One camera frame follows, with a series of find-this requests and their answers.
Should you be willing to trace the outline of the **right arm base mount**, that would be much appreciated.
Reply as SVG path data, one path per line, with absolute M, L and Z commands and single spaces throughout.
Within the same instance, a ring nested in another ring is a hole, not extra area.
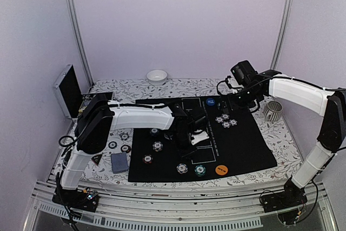
M 304 188 L 284 187 L 282 192 L 265 190 L 259 196 L 259 202 L 265 213 L 305 206 L 308 203 Z

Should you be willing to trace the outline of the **white poker chip stack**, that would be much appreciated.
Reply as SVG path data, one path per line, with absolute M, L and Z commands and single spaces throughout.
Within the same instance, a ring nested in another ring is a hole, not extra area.
M 125 141 L 125 140 L 127 140 L 129 138 L 129 134 L 128 133 L 122 133 L 120 135 L 120 137 L 121 137 L 121 140 Z

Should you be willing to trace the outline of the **red poker chip stack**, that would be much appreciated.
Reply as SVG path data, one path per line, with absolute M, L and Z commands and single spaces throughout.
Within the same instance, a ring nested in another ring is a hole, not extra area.
M 121 146 L 121 152 L 123 153 L 130 153 L 131 152 L 131 147 L 127 144 L 124 144 Z

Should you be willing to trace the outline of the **orange big blind button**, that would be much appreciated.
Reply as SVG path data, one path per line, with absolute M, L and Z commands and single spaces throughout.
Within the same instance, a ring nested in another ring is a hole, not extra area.
M 224 176 L 228 173 L 228 167 L 225 165 L 218 165 L 215 168 L 215 173 L 219 176 Z

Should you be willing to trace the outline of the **white chip cluster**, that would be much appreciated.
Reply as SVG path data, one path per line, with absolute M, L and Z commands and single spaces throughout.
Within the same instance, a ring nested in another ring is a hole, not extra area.
M 229 127 L 230 127 L 230 123 L 229 123 L 229 122 L 223 122 L 223 123 L 222 123 L 222 126 L 223 126 L 224 128 L 229 128 Z
M 232 126 L 236 126 L 236 125 L 237 125 L 237 121 L 236 121 L 236 120 L 230 120 L 230 124 L 231 124 Z
M 224 120 L 228 120 L 230 118 L 230 116 L 228 114 L 222 114 L 222 118 Z

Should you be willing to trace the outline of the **blue small blind button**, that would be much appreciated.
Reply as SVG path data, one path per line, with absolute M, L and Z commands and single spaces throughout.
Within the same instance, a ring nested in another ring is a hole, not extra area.
M 208 106 L 214 106 L 216 104 L 216 101 L 213 98 L 209 97 L 205 100 L 205 103 Z

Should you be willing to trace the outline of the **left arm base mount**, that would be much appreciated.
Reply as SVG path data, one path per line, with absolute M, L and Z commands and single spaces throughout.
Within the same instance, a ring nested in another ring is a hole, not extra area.
M 80 209 L 87 212 L 96 212 L 99 202 L 99 194 L 94 190 L 66 190 L 58 191 L 56 188 L 52 202 L 61 204 L 67 208 Z

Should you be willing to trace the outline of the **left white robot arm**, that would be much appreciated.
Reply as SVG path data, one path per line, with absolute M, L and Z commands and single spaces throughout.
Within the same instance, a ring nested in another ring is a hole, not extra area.
M 96 95 L 77 118 L 74 136 L 62 136 L 58 143 L 64 150 L 65 162 L 58 183 L 60 198 L 68 206 L 76 206 L 81 198 L 76 191 L 84 170 L 94 155 L 106 148 L 111 130 L 158 129 L 164 130 L 176 145 L 182 158 L 196 150 L 196 144 L 207 140 L 203 129 L 207 116 L 203 109 L 185 111 L 174 102 L 122 103 Z

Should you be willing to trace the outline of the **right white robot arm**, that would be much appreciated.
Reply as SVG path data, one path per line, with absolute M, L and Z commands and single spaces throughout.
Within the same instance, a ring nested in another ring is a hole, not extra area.
M 297 106 L 315 119 L 315 144 L 286 182 L 287 190 L 280 194 L 280 203 L 291 207 L 300 199 L 300 190 L 345 149 L 345 89 L 321 87 L 277 70 L 258 72 L 247 60 L 238 62 L 230 73 L 236 84 L 225 79 L 233 93 L 224 94 L 223 98 L 233 109 L 257 107 L 265 97 L 272 97 Z

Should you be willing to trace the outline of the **green poker chip stack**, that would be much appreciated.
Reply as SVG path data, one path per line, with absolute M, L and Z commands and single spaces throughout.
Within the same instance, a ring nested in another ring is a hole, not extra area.
M 108 147 L 110 149 L 115 149 L 117 147 L 117 142 L 115 142 L 115 141 L 109 142 Z

